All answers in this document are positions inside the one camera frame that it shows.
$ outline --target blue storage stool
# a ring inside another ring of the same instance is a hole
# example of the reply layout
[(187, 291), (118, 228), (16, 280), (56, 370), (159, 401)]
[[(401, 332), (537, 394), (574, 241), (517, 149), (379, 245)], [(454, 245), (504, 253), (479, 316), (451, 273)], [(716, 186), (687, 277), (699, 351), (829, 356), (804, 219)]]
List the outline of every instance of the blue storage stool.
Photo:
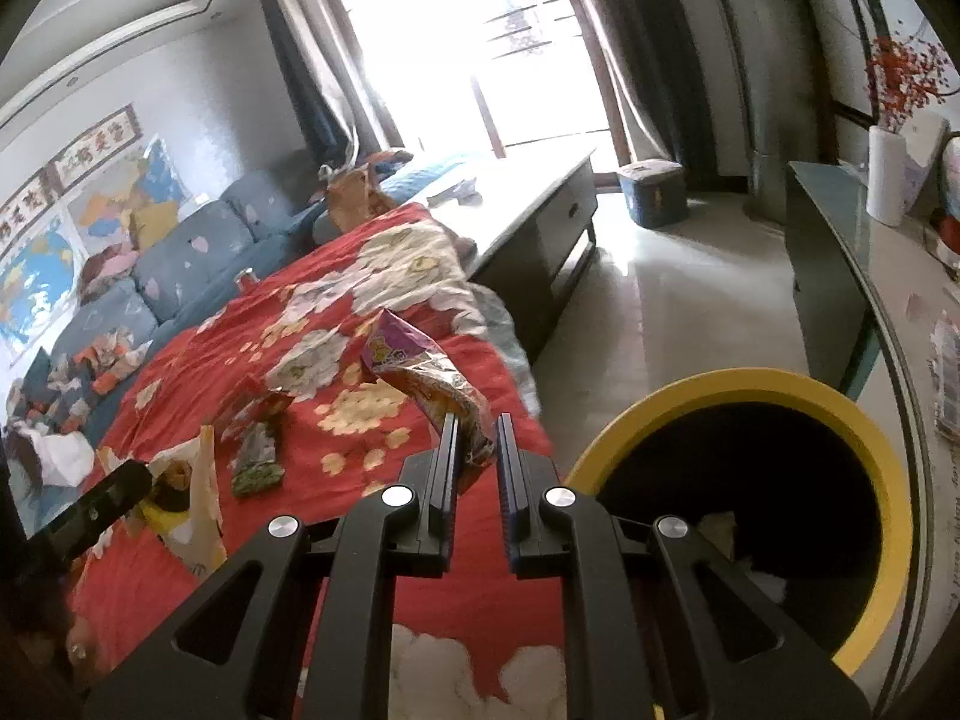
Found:
[(686, 218), (683, 165), (666, 159), (645, 159), (616, 172), (627, 199), (630, 218), (641, 227), (661, 227)]

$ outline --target yellow trash can rim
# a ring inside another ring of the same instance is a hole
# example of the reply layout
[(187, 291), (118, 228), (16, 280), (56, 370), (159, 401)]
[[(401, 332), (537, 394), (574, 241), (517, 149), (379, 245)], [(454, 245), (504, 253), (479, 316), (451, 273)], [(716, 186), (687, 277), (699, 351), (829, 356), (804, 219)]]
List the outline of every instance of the yellow trash can rim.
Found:
[(880, 428), (836, 389), (775, 368), (730, 368), (691, 376), (630, 406), (584, 450), (565, 481), (597, 495), (613, 469), (646, 437), (695, 410), (728, 403), (770, 403), (805, 413), (851, 448), (867, 472), (880, 511), (877, 579), (851, 635), (833, 661), (852, 676), (877, 646), (896, 611), (910, 565), (913, 523), (901, 460)]

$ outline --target silver screw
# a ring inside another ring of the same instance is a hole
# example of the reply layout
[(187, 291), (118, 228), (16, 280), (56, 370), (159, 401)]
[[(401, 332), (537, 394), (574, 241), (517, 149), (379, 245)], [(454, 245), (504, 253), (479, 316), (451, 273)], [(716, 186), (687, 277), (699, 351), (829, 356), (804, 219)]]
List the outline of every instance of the silver screw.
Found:
[(664, 519), (661, 519), (661, 521), (656, 524), (656, 528), (658, 528), (666, 538), (683, 538), (690, 530), (690, 526), (680, 519), (680, 517), (664, 517)]
[(561, 509), (572, 505), (577, 499), (573, 490), (568, 490), (567, 488), (549, 488), (549, 490), (544, 493), (544, 496), (550, 506), (557, 506)]
[(274, 538), (287, 538), (296, 533), (297, 528), (299, 528), (299, 522), (296, 521), (296, 517), (290, 517), (290, 514), (274, 517), (267, 526), (267, 530)]
[(405, 488), (403, 485), (391, 485), (383, 490), (380, 497), (387, 506), (396, 508), (410, 503), (414, 499), (414, 491), (411, 488)]

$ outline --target red bedspread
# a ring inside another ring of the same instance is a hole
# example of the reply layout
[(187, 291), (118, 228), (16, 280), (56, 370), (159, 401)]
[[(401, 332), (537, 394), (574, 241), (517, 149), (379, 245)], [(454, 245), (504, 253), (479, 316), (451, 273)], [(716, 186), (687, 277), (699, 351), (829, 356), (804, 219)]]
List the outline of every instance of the red bedspread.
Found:
[[(281, 487), (237, 500), (230, 492), (229, 458), (217, 458), (227, 552), (277, 514), (308, 522), (343, 514), (365, 491), (395, 480), (406, 456), (431, 445), (426, 419), (409, 398), (382, 382), (361, 381), (360, 350), (371, 320), (386, 306), (440, 343), (486, 395), (494, 415), (512, 415), (521, 447), (549, 454), (544, 431), (527, 415), (510, 374), (483, 340), (482, 319), (469, 295), (452, 248), (426, 210), (397, 209), (274, 274), (212, 322), (177, 336), (141, 372), (103, 445), (120, 458), (152, 458), (195, 437), (245, 375), (274, 385), (282, 381), (299, 402), (283, 415)], [(304, 305), (312, 308), (301, 316)], [(323, 343), (299, 357), (299, 367), (284, 363), (296, 344), (306, 348), (317, 338)], [(303, 360), (310, 362), (306, 370)], [(514, 704), (509, 712), (529, 704), (525, 712), (545, 718), (562, 705), (557, 690), (563, 690), (563, 674), (554, 649), (562, 642), (560, 589), (555, 581), (520, 583), (509, 576), (494, 469), (462, 497), (455, 532), (453, 567), (445, 579), (398, 583), (395, 621), (408, 630), (395, 629), (392, 706), (405, 707), (397, 716), (476, 717), (496, 707), (507, 710), (491, 698), (499, 696)], [(88, 560), (74, 608), (90, 620), (114, 665), (195, 586), (151, 533), (131, 538), (115, 527), (103, 556)], [(539, 650), (521, 649), (528, 646)], [(501, 676), (508, 661), (512, 667)], [(464, 684), (463, 664), (467, 672), (472, 666), (472, 685)], [(424, 670), (431, 679), (452, 680), (454, 698), (440, 696), (445, 688), (425, 689), (419, 674)], [(536, 701), (523, 698), (512, 683), (529, 683), (519, 676), (525, 670), (541, 683), (559, 681), (558, 688), (535, 685)], [(432, 709), (425, 709), (428, 704)]]

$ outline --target white vase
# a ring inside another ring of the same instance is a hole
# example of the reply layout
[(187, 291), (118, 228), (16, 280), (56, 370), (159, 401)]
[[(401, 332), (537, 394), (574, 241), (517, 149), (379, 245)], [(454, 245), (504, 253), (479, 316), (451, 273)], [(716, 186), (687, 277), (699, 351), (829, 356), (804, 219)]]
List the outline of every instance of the white vase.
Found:
[(867, 213), (896, 227), (904, 220), (906, 139), (881, 127), (870, 128)]

